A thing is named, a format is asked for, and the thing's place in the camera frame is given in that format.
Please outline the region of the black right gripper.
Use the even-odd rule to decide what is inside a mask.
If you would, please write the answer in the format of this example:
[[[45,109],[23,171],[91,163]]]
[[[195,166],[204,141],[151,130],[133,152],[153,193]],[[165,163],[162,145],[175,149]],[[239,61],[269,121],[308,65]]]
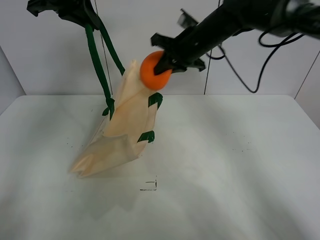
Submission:
[[[206,66],[200,57],[242,28],[239,18],[224,8],[216,9],[201,22],[196,21],[184,9],[181,11],[178,24],[184,30],[178,36],[172,38],[155,33],[150,39],[152,46],[164,50],[153,69],[155,75],[169,70],[181,73],[187,68],[203,71]]]

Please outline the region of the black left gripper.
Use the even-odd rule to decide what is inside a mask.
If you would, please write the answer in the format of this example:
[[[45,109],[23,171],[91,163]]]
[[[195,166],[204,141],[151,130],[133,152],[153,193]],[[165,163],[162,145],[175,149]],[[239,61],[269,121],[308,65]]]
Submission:
[[[44,11],[54,11],[62,20],[100,29],[100,18],[90,0],[29,0],[26,9],[35,17]]]

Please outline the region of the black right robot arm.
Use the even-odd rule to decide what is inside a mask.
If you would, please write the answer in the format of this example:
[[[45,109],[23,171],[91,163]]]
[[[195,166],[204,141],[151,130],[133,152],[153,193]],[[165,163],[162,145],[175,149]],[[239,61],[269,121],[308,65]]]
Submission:
[[[164,50],[153,72],[185,72],[188,68],[203,71],[200,59],[230,37],[260,30],[278,37],[301,33],[320,37],[320,6],[309,0],[225,0],[222,5],[197,23],[188,18],[185,28],[175,38],[158,33],[151,37],[152,46]]]

